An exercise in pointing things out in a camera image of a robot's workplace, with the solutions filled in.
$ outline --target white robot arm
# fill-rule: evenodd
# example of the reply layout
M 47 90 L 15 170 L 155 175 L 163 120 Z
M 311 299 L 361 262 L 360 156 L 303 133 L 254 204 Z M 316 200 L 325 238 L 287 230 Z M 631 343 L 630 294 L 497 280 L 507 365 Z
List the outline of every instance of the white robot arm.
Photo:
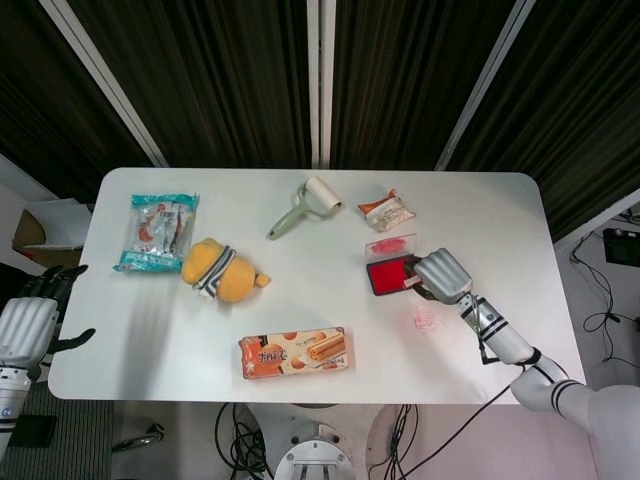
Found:
M 89 329 L 75 339 L 52 341 L 73 282 L 86 269 L 47 270 L 27 282 L 0 315 L 0 460 L 44 356 L 80 346 L 95 333 Z
M 640 475 L 640 388 L 617 385 L 594 392 L 571 380 L 560 365 L 529 345 L 484 298 L 472 293 L 471 276 L 448 250 L 415 257 L 407 270 L 419 277 L 414 290 L 428 300 L 457 305 L 478 335 L 483 363 L 486 344 L 499 361 L 528 367 L 511 384 L 525 407 L 555 412 L 590 435 L 598 476 L 632 480 Z

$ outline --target black curtain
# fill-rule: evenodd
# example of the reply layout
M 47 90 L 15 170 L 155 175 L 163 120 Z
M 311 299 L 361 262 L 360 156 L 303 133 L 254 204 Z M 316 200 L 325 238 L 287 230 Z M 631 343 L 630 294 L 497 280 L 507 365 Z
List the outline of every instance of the black curtain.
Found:
M 539 0 L 448 169 L 527 173 L 555 240 L 640 188 L 640 2 Z
M 338 1 L 331 166 L 433 169 L 513 3 Z
M 305 0 L 69 3 L 171 166 L 310 167 Z
M 60 197 L 95 201 L 146 155 L 35 1 L 0 2 L 0 153 Z

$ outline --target yellow stuffed toy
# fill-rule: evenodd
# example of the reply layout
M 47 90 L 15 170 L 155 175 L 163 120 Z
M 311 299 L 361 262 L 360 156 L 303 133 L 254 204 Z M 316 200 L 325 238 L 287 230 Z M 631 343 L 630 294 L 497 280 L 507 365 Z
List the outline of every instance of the yellow stuffed toy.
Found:
M 254 285 L 263 288 L 271 281 L 267 275 L 256 274 L 247 260 L 236 256 L 235 250 L 213 238 L 205 238 L 191 247 L 181 275 L 203 297 L 218 297 L 229 303 L 244 299 Z

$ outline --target white table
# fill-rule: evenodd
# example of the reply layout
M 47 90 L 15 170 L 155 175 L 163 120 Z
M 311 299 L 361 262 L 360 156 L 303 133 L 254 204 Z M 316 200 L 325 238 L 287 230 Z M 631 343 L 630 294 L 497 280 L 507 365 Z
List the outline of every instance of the white table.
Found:
M 317 174 L 344 200 L 335 217 L 266 239 L 296 187 Z M 395 187 L 417 217 L 387 234 L 356 208 Z M 251 259 L 272 283 L 231 307 L 201 301 L 177 274 L 117 273 L 132 193 L 200 195 L 193 241 L 212 236 Z M 55 356 L 62 398 L 296 403 L 483 403 L 520 369 L 483 366 L 457 308 L 413 291 L 371 293 L 366 243 L 417 233 L 416 254 L 447 247 L 487 299 L 532 345 L 583 381 L 540 195 L 510 173 L 118 169 L 103 181 L 61 337 L 95 336 Z M 437 320 L 416 328 L 419 306 Z M 342 372 L 244 380 L 246 335 L 344 326 Z M 511 394 L 500 403 L 515 403 Z

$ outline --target floor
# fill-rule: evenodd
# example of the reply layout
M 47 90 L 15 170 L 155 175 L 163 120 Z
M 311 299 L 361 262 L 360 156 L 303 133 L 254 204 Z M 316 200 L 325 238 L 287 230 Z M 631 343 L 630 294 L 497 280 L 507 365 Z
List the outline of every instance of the floor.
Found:
M 114 441 L 143 433 L 154 421 L 167 430 L 158 444 L 114 454 L 112 479 L 228 479 L 213 443 L 215 417 L 221 404 L 118 402 Z M 403 465 L 411 467 L 434 451 L 476 409 L 475 406 L 428 406 L 420 409 L 416 441 Z M 386 456 L 396 407 L 382 410 L 369 435 L 368 463 Z M 221 422 L 223 450 L 231 423 Z M 383 478 L 384 468 L 372 478 Z M 462 480 L 596 480 L 587 436 L 553 415 L 529 412 L 520 406 L 488 408 L 465 432 L 411 478 Z

